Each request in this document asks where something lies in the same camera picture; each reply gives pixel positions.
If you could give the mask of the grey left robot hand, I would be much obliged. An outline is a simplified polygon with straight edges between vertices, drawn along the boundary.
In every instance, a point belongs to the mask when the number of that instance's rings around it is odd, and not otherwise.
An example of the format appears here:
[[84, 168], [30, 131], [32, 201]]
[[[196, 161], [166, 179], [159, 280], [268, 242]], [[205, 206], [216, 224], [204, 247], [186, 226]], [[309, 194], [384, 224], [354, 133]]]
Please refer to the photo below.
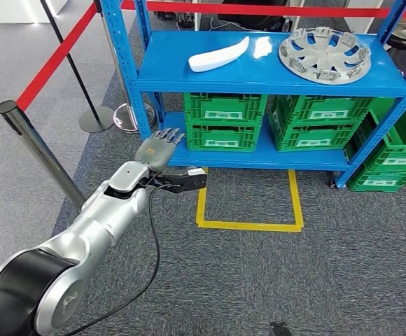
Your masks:
[[152, 172], [162, 172], [184, 137], [180, 128], [157, 130], [140, 146], [134, 161], [144, 163]]

